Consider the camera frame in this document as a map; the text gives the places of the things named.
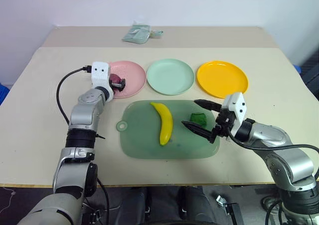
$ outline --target yellow plate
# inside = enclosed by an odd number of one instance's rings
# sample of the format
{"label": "yellow plate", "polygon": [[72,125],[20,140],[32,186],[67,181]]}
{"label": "yellow plate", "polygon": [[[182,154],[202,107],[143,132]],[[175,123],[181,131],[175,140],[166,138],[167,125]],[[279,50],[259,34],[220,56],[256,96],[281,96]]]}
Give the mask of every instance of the yellow plate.
{"label": "yellow plate", "polygon": [[210,61],[197,70],[197,81],[208,94],[225,98],[235,92],[245,93],[248,79],[237,66],[225,61]]}

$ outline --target blue object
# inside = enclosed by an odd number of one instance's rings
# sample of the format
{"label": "blue object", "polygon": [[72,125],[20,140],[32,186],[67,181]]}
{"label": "blue object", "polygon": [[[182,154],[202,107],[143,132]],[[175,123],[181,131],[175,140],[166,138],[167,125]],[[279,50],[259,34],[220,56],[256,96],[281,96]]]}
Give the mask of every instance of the blue object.
{"label": "blue object", "polygon": [[0,84],[0,104],[4,101],[6,95],[9,93],[9,89]]}
{"label": "blue object", "polygon": [[297,65],[294,65],[296,71],[298,71],[299,74],[301,74],[301,67],[300,66],[297,66]]}

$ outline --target green cutting board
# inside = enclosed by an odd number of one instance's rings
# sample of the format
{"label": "green cutting board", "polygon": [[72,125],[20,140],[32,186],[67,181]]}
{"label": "green cutting board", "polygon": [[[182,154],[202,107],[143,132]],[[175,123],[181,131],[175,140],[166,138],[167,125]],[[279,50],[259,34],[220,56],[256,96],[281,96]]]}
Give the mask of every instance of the green cutting board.
{"label": "green cutting board", "polygon": [[[160,115],[150,102],[163,103],[173,116],[173,132],[165,146],[160,145]],[[219,138],[214,144],[192,133],[181,123],[189,121],[192,113],[204,113],[206,129],[212,130],[215,118],[191,100],[141,100],[130,104],[117,124],[121,130],[124,153],[138,159],[202,159],[216,154]]]}

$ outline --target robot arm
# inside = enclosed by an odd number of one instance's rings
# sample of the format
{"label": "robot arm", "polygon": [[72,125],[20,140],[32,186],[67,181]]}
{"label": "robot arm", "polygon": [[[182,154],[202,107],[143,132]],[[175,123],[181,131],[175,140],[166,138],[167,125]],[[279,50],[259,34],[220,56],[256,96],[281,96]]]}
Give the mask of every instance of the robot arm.
{"label": "robot arm", "polygon": [[113,87],[120,91],[125,80],[113,84],[108,63],[92,64],[92,89],[81,95],[69,122],[65,148],[53,179],[53,194],[42,199],[19,225],[76,225],[80,222],[83,199],[94,194],[97,165],[94,160],[95,138],[100,114],[113,99]]}
{"label": "robot arm", "polygon": [[313,175],[314,165],[302,150],[280,148],[292,145],[284,130],[252,119],[244,121],[247,109],[242,93],[227,96],[222,105],[207,100],[195,100],[195,103],[219,112],[217,124],[208,131],[195,123],[183,121],[188,129],[211,143],[217,136],[229,136],[241,147],[254,150],[266,163],[280,190],[283,212],[289,224],[319,225],[319,193]]}

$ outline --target pink plate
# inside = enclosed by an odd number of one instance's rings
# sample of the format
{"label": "pink plate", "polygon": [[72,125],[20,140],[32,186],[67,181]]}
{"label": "pink plate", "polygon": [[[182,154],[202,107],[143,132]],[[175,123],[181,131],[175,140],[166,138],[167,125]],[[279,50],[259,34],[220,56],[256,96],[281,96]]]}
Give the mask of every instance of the pink plate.
{"label": "pink plate", "polygon": [[137,94],[145,85],[146,74],[144,69],[131,61],[109,62],[111,74],[118,75],[121,79],[126,80],[123,91],[115,90],[114,98],[128,98]]}

